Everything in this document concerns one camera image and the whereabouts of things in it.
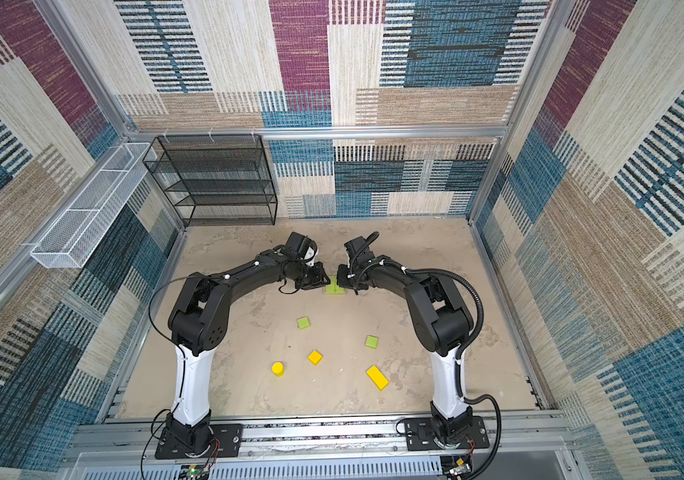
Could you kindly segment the small green cube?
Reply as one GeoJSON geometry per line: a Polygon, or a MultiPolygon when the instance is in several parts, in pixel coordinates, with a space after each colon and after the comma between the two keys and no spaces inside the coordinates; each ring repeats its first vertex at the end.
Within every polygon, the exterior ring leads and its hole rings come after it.
{"type": "Polygon", "coordinates": [[[297,320],[298,328],[304,330],[310,327],[310,320],[308,317],[302,317],[297,320]]]}
{"type": "Polygon", "coordinates": [[[365,340],[367,348],[376,349],[378,347],[379,339],[375,336],[368,335],[365,340]]]}

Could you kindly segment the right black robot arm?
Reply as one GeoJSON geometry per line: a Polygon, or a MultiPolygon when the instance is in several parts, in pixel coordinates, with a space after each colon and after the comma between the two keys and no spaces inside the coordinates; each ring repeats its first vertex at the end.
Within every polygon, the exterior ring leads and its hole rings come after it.
{"type": "Polygon", "coordinates": [[[473,410],[465,401],[464,353],[482,314],[472,315],[457,285],[459,277],[441,269],[410,269],[386,255],[375,255],[378,237],[356,237],[344,244],[348,262],[338,268],[338,284],[354,291],[379,288],[405,300],[413,330],[431,354],[431,423],[436,443],[456,446],[469,433],[473,410]]]}

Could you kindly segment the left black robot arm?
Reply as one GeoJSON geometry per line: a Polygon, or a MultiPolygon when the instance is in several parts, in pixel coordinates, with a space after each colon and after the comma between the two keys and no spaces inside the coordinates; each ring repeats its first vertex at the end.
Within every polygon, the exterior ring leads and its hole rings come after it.
{"type": "Polygon", "coordinates": [[[162,430],[165,445],[183,457],[200,457],[213,447],[210,374],[216,349],[228,332],[232,304],[269,284],[294,283],[296,291],[330,284],[316,260],[317,243],[293,232],[286,243],[221,273],[193,273],[185,278],[171,311],[168,328],[177,355],[175,398],[162,430]]]}

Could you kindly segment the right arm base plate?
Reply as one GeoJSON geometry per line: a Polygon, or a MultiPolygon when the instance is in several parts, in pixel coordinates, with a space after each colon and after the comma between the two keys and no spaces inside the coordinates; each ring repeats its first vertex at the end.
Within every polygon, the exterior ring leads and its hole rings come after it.
{"type": "Polygon", "coordinates": [[[491,446],[484,420],[474,416],[459,427],[442,425],[432,417],[404,418],[396,432],[405,437],[408,451],[487,449],[491,446]]]}

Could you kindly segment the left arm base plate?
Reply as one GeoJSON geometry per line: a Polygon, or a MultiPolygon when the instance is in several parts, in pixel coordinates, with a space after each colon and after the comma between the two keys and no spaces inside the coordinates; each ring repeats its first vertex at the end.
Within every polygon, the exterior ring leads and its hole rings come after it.
{"type": "Polygon", "coordinates": [[[154,457],[157,460],[235,458],[241,448],[243,424],[209,424],[162,430],[154,457]]]}

